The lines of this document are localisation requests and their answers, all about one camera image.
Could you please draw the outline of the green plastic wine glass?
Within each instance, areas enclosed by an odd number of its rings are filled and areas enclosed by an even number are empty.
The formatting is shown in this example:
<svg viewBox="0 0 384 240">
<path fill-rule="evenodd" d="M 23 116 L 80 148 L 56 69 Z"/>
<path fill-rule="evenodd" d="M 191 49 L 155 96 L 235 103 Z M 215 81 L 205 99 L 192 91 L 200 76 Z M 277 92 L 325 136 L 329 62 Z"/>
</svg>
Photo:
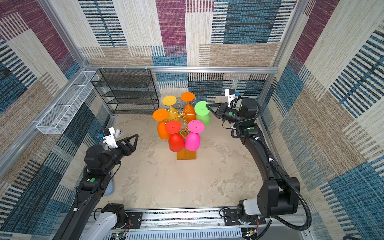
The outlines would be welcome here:
<svg viewBox="0 0 384 240">
<path fill-rule="evenodd" d="M 211 122 L 210 111 L 206 107 L 208 103 L 205 101 L 200 101 L 196 103 L 194 109 L 196 113 L 196 120 L 202 122 L 204 126 L 208 126 Z"/>
</svg>

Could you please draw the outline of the red plastic wine glass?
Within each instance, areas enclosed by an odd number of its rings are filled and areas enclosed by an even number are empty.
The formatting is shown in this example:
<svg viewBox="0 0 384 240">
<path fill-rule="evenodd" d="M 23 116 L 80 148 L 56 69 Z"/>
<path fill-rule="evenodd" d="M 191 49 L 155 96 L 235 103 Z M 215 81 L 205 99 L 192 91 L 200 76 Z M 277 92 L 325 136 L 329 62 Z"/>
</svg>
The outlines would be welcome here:
<svg viewBox="0 0 384 240">
<path fill-rule="evenodd" d="M 170 121 L 165 124 L 166 131 L 170 134 L 169 148 L 172 152 L 178 153 L 185 147 L 184 138 L 179 133 L 182 129 L 182 125 L 178 121 Z"/>
</svg>

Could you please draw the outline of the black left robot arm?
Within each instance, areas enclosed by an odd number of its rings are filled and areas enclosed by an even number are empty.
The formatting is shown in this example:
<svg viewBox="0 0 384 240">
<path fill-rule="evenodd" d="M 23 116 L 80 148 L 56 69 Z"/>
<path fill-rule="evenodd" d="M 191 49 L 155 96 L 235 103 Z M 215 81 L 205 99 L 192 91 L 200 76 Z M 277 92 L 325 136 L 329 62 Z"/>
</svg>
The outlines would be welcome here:
<svg viewBox="0 0 384 240">
<path fill-rule="evenodd" d="M 78 240 L 95 206 L 99 203 L 113 178 L 111 170 L 137 148 L 139 135 L 135 134 L 117 142 L 117 147 L 106 150 L 94 145 L 84 158 L 89 170 L 76 188 L 76 196 L 64 221 L 53 237 L 54 240 Z"/>
</svg>

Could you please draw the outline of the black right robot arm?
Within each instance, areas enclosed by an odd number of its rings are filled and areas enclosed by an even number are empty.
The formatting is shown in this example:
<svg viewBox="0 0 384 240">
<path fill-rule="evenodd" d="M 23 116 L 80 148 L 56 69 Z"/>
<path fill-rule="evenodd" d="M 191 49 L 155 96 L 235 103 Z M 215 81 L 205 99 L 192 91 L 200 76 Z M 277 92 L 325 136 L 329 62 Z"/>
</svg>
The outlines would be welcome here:
<svg viewBox="0 0 384 240">
<path fill-rule="evenodd" d="M 260 104 L 252 98 L 236 97 L 230 103 L 206 104 L 206 108 L 217 119 L 232 124 L 232 138 L 241 140 L 262 176 L 263 185 L 257 197 L 241 200 L 237 206 L 240 223 L 245 225 L 256 217 L 271 217 L 293 230 L 308 230 L 312 225 L 312 214 L 300 193 L 301 184 L 278 163 L 256 122 L 262 110 Z M 282 218 L 295 214 L 299 205 L 306 214 L 304 224 L 294 225 Z"/>
</svg>

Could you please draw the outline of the pink plastic wine glass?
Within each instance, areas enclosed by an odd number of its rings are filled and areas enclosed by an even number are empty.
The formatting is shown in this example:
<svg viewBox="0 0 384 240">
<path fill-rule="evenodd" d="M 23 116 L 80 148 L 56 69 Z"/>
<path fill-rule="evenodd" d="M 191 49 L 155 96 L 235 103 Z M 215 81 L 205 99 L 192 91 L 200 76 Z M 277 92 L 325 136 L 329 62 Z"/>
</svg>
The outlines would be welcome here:
<svg viewBox="0 0 384 240">
<path fill-rule="evenodd" d="M 188 151 L 197 151 L 201 145 L 200 134 L 205 130 L 205 125 L 199 120 L 193 120 L 188 124 L 190 133 L 185 140 L 185 147 Z"/>
</svg>

